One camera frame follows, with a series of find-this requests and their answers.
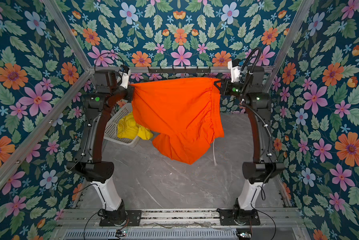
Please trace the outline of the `orange shorts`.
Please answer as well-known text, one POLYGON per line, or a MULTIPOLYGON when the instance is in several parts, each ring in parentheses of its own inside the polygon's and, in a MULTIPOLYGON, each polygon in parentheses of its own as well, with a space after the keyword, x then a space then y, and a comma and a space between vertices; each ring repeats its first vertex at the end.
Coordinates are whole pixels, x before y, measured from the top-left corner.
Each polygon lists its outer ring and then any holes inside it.
POLYGON ((153 146, 171 160, 192 165, 224 137, 215 78, 134 84, 136 122, 158 133, 153 146))

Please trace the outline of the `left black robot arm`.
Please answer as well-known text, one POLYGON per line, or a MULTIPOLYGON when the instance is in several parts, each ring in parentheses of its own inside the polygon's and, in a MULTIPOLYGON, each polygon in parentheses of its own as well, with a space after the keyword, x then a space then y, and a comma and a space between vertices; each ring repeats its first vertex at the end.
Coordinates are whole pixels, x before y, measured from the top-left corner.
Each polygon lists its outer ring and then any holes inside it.
POLYGON ((103 142, 108 121, 116 103, 132 91, 128 87, 131 71, 122 67, 117 72, 98 71, 94 73, 96 89, 85 95, 83 139, 73 162, 67 169, 84 177, 95 188, 102 209, 99 216, 102 226, 122 226, 127 222, 125 204, 118 195, 114 181, 114 163, 102 160, 103 142))

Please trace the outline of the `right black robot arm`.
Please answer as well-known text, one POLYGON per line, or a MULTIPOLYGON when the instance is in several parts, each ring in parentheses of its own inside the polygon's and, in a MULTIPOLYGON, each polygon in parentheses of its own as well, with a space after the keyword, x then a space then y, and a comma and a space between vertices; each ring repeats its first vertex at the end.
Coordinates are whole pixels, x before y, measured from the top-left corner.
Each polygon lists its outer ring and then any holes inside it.
POLYGON ((220 81, 220 93, 232 95, 245 107, 253 139, 252 161, 242 164, 244 185, 231 210, 217 209, 222 226, 259 226, 259 210, 255 203, 265 197, 264 185, 284 170, 276 159, 270 132, 271 99, 262 90, 264 68, 259 66, 229 67, 231 80, 220 81))

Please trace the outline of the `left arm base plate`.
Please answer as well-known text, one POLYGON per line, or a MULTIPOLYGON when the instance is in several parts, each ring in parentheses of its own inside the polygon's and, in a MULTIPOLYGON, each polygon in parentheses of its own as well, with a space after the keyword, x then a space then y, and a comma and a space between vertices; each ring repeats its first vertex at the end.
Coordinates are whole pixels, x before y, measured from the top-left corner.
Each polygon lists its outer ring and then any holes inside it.
POLYGON ((98 215, 101 219, 101 227, 136 227, 140 225, 142 219, 140 210, 121 210, 120 212, 100 210, 98 215))

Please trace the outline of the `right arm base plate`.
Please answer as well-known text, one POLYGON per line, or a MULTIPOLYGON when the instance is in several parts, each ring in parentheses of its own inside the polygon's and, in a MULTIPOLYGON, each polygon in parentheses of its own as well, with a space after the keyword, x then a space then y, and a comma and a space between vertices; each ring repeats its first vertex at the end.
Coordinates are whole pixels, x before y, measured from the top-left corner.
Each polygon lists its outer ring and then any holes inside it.
POLYGON ((259 226, 260 219, 256 210, 217 209, 222 226, 259 226))

